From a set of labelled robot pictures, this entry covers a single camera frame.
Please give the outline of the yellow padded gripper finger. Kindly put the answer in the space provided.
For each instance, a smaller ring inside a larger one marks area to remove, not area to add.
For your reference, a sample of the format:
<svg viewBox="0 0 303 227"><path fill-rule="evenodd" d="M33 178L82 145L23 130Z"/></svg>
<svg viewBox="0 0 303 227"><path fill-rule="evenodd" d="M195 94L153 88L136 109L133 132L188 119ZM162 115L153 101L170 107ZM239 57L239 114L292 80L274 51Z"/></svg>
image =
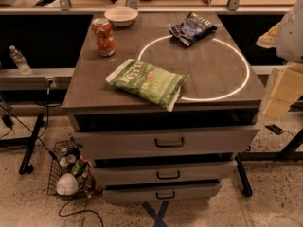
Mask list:
<svg viewBox="0 0 303 227"><path fill-rule="evenodd" d="M263 48L276 48L276 39L280 23L272 26L267 32L261 35L256 42L257 46Z"/></svg>
<svg viewBox="0 0 303 227"><path fill-rule="evenodd" d="M277 73L276 82L263 113L273 120L281 118L303 96L303 64L287 63Z"/></svg>

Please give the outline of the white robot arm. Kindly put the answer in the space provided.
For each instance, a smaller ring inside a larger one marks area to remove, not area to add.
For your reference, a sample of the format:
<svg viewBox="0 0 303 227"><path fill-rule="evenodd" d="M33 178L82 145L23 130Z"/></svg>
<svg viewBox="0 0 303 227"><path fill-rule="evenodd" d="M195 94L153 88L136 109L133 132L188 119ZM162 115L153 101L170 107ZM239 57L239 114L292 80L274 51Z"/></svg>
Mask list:
<svg viewBox="0 0 303 227"><path fill-rule="evenodd" d="M287 61L262 109L267 117L279 119L303 96L303 0L296 0L281 21L258 38L257 46L274 48Z"/></svg>

